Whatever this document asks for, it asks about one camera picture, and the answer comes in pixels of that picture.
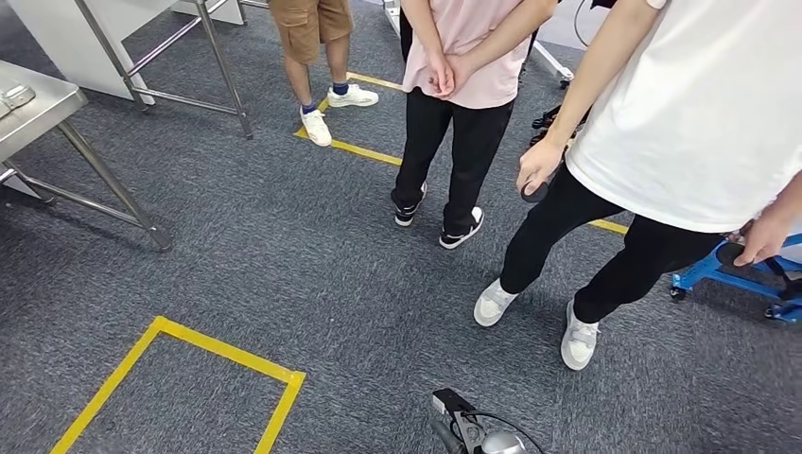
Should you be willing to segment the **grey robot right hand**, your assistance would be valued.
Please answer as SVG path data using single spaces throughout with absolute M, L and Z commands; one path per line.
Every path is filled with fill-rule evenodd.
M 432 419 L 429 422 L 434 434 L 444 445 L 447 454 L 467 453 L 464 443 L 456 435 L 454 435 L 451 429 L 443 422 L 435 419 Z

